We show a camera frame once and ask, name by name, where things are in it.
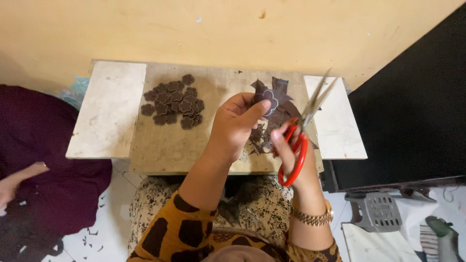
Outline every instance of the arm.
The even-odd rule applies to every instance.
[[[285,123],[271,134],[274,147],[283,161],[285,173],[291,173],[296,161],[295,154],[291,151],[283,136],[288,126],[289,123]],[[296,138],[299,132],[298,128],[294,134],[294,138]],[[308,147],[304,165],[292,186],[294,190],[292,204],[295,208],[311,216],[323,215],[326,212],[325,199],[317,176],[312,146]],[[334,244],[329,224],[314,227],[302,223],[294,216],[290,216],[288,241],[294,246],[315,251],[328,249]]]
[[[211,252],[207,237],[231,164],[238,159],[257,120],[270,108],[264,100],[248,109],[253,93],[240,93],[217,110],[204,153],[181,187],[160,210],[128,261],[193,261]]]
[[[20,183],[26,179],[42,174],[49,169],[44,162],[35,162],[34,164],[13,173],[0,180],[0,207],[3,207],[14,199],[14,194]]]

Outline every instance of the gold watch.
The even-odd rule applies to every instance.
[[[327,211],[323,215],[312,216],[305,213],[302,213],[297,208],[291,205],[290,213],[295,216],[295,218],[299,219],[299,221],[303,222],[304,224],[318,227],[326,224],[330,224],[333,220],[333,210],[332,206],[330,206],[330,202],[326,199],[325,206]]]

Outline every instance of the wire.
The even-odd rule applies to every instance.
[[[445,197],[445,192],[446,192],[446,187],[443,189],[443,199],[445,199],[445,201],[447,201],[448,203],[451,203],[455,200],[455,197],[453,196],[453,191],[457,190],[459,188],[459,186],[457,186],[455,189],[453,190],[448,190],[448,192],[450,193],[450,195],[452,196],[452,200],[451,201],[448,201]]]

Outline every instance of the gray plastic stool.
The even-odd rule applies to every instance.
[[[401,216],[395,199],[387,193],[346,193],[353,208],[352,224],[367,232],[393,232],[401,228]]]

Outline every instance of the red scissors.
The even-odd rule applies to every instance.
[[[298,177],[299,172],[302,169],[302,165],[304,164],[304,160],[306,159],[306,153],[308,151],[308,136],[306,135],[306,132],[304,131],[304,127],[311,121],[312,117],[315,115],[315,113],[319,110],[320,106],[322,105],[323,101],[329,94],[329,92],[332,90],[333,86],[335,85],[336,78],[333,80],[333,82],[329,85],[329,87],[322,93],[322,95],[319,96],[319,93],[324,85],[328,85],[328,83],[325,82],[327,78],[327,74],[329,73],[330,69],[327,70],[325,73],[325,76],[322,77],[322,80],[319,82],[319,85],[315,89],[314,93],[312,94],[312,97],[309,99],[308,104],[306,105],[306,108],[304,109],[304,112],[299,118],[292,118],[288,120],[289,123],[292,123],[286,133],[285,133],[285,139],[286,141],[291,144],[292,141],[290,141],[291,136],[293,133],[296,131],[296,129],[301,127],[301,133],[298,135],[298,139],[294,145],[291,145],[291,150],[296,154],[299,151],[299,157],[295,162],[295,165],[293,167],[292,172],[290,175],[287,176],[287,180],[283,180],[283,164],[280,166],[280,169],[278,170],[278,182],[282,186],[290,186],[295,179]]]

